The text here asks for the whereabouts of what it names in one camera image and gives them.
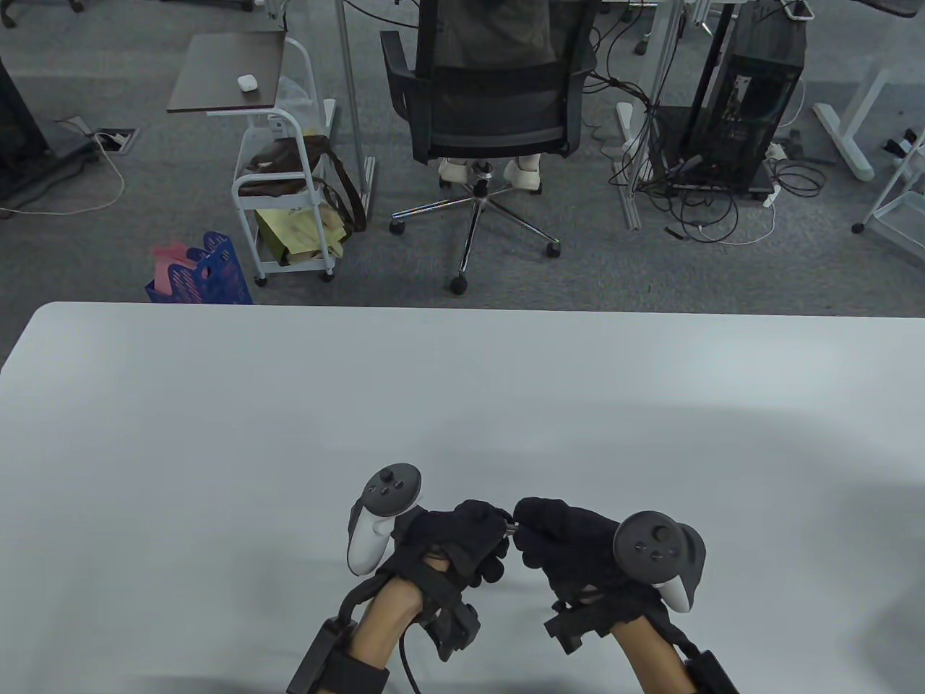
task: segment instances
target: blue plastic basket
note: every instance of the blue plastic basket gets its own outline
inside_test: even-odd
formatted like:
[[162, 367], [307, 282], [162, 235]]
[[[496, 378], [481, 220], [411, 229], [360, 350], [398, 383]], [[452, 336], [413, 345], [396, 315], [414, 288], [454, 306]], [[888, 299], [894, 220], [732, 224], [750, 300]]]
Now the blue plastic basket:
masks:
[[208, 231], [203, 247], [186, 253], [195, 269], [180, 265], [167, 269], [172, 295], [156, 291], [153, 280], [148, 283], [145, 290], [153, 304], [253, 304], [231, 239]]

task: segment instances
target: chair caster wheel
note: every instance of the chair caster wheel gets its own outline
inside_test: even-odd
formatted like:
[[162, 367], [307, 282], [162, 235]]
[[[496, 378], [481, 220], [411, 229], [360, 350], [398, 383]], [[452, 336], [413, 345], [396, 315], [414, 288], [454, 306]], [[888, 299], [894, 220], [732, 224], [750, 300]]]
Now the chair caster wheel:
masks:
[[469, 282], [467, 282], [462, 275], [454, 277], [453, 281], [450, 282], [450, 291], [456, 294], [456, 296], [463, 296], [467, 289], [469, 289]]

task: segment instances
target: white shoe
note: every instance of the white shoe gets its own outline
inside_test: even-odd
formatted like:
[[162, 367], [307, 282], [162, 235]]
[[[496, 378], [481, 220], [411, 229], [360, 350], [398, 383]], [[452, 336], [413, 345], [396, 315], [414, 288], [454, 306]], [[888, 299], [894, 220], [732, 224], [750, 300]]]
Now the white shoe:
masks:
[[538, 191], [542, 180], [539, 177], [539, 169], [536, 171], [524, 171], [520, 168], [516, 159], [508, 162], [504, 168], [504, 179], [514, 188], [522, 191]]
[[449, 159], [440, 159], [440, 177], [447, 183], [458, 183], [464, 186], [469, 182], [468, 164], [455, 164]]

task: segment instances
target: white shelf rack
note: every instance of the white shelf rack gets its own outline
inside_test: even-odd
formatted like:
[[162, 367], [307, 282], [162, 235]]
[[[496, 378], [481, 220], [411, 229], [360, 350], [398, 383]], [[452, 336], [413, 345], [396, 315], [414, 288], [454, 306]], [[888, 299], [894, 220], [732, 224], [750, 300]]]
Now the white shelf rack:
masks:
[[[864, 220], [855, 224], [851, 230], [859, 234], [870, 227], [884, 238], [925, 260], [925, 196], [912, 190], [925, 170], [922, 165], [923, 153], [925, 128], [922, 128], [912, 149], [883, 187]], [[901, 179], [905, 184], [899, 194], [889, 203], [884, 203]]]

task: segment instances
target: person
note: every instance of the person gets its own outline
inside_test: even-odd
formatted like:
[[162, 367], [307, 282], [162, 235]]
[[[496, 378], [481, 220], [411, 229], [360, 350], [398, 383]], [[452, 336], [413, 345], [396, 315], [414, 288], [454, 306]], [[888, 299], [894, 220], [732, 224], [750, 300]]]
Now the person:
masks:
[[[556, 60], [549, 0], [443, 0], [438, 12], [435, 58], [442, 67], [528, 68]], [[555, 92], [509, 96], [505, 108], [508, 112], [531, 113], [549, 108], [557, 97]], [[538, 191], [539, 157], [512, 159], [504, 169], [504, 179], [514, 188]], [[468, 165], [467, 159], [444, 158], [439, 175], [449, 183], [463, 185], [468, 181]]]
[[[513, 517], [488, 503], [469, 501], [451, 512], [419, 515], [396, 551], [417, 551], [438, 571], [477, 588], [504, 573], [501, 560], [508, 550], [505, 536], [511, 519], [518, 524], [513, 539], [524, 565], [543, 571], [557, 595], [573, 586], [593, 587], [589, 600], [608, 601], [614, 616], [610, 633], [645, 694], [696, 694], [684, 663], [665, 638], [671, 625], [659, 593], [628, 578], [613, 558], [618, 524], [609, 518], [561, 500], [522, 499]], [[372, 599], [349, 655], [384, 670], [423, 605], [415, 584], [393, 577]]]

